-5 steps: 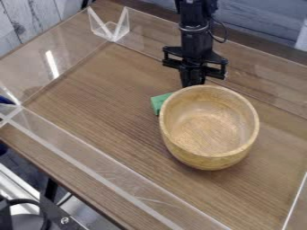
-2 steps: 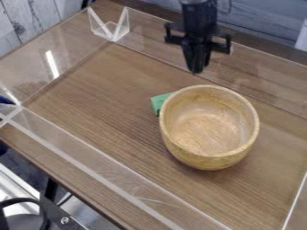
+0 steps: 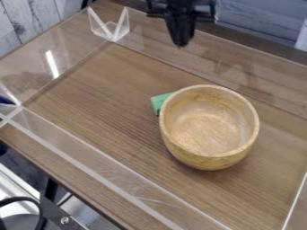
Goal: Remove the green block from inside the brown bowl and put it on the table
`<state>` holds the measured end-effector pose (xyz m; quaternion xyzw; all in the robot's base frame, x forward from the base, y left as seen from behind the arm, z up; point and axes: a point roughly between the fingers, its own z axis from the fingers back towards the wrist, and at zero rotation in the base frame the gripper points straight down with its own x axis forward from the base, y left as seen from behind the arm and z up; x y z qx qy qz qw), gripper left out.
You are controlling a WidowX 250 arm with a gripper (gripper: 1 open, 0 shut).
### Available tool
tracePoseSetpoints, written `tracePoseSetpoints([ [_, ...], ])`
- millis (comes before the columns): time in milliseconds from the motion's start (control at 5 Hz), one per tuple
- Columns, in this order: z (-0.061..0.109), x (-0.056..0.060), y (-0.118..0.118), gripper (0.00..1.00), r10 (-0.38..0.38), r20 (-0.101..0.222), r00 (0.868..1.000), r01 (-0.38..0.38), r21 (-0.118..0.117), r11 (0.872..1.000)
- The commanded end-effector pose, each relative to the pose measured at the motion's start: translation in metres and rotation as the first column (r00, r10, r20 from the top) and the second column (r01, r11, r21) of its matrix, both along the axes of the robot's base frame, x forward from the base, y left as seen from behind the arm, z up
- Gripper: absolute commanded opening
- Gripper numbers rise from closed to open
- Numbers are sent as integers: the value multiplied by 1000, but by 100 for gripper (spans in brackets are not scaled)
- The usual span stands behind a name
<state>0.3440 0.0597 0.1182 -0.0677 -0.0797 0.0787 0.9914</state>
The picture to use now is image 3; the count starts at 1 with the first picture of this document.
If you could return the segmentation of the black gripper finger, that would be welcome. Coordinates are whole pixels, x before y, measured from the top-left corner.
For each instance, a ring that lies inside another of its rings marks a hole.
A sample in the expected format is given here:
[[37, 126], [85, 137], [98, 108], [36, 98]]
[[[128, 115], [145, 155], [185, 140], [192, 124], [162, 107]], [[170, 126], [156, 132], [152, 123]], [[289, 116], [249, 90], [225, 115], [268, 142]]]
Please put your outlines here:
[[180, 26], [180, 15], [170, 11], [164, 12], [164, 22], [166, 24], [170, 40], [177, 47], [182, 46], [182, 35]]
[[189, 40], [194, 36], [194, 23], [196, 13], [190, 12], [184, 17], [182, 21], [182, 47], [188, 44]]

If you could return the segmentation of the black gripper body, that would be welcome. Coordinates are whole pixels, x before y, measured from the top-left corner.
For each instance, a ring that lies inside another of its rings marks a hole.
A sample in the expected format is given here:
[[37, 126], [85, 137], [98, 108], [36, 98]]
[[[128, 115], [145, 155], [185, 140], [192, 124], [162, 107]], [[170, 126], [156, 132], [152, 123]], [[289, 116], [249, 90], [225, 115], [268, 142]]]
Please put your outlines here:
[[216, 0], [145, 0], [149, 17], [190, 15], [198, 22], [213, 22]]

